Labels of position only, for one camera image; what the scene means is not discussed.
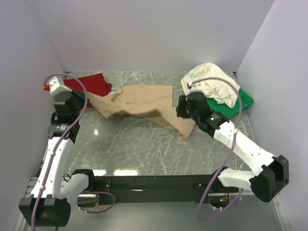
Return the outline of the beige t shirt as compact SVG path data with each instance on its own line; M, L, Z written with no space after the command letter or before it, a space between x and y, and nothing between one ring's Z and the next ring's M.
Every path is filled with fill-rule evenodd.
M171 85L123 86L103 97L88 92L88 99L105 118L114 114L145 118L176 130L179 141L188 138L196 128L192 119L177 116Z

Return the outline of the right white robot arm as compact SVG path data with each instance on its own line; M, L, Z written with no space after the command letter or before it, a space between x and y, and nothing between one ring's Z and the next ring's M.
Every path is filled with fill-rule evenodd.
M265 151L222 113L211 111L202 93L181 95L176 113L178 117L191 118L201 131L230 148L250 168L242 171L220 167L208 183L206 193L214 183L220 183L226 188L251 190L259 200L268 203L289 183L287 158Z

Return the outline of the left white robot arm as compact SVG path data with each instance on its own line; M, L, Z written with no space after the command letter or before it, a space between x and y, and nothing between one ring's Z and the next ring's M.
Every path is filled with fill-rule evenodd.
M20 212L32 229L64 227L78 196L95 183L92 170L79 169L68 183L62 185L65 165L87 103L87 94L76 90L65 90L54 96L55 112L48 130L45 160L30 196L19 202Z

